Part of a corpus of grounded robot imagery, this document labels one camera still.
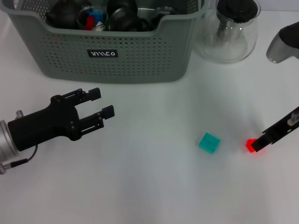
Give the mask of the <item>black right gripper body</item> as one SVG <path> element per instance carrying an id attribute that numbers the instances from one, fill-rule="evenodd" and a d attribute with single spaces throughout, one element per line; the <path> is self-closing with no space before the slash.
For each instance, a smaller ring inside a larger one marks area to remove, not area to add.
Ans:
<path id="1" fill-rule="evenodd" d="M 263 133 L 268 135 L 270 144 L 274 144 L 298 127 L 299 110 L 296 109 L 266 129 Z"/>

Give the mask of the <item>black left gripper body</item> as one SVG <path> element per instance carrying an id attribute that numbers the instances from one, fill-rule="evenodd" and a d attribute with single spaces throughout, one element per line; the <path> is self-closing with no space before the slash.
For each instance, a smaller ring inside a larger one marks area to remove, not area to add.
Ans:
<path id="1" fill-rule="evenodd" d="M 13 142 L 19 151 L 64 136 L 79 140 L 79 116 L 75 104 L 62 96 L 54 96 L 48 107 L 8 122 Z"/>

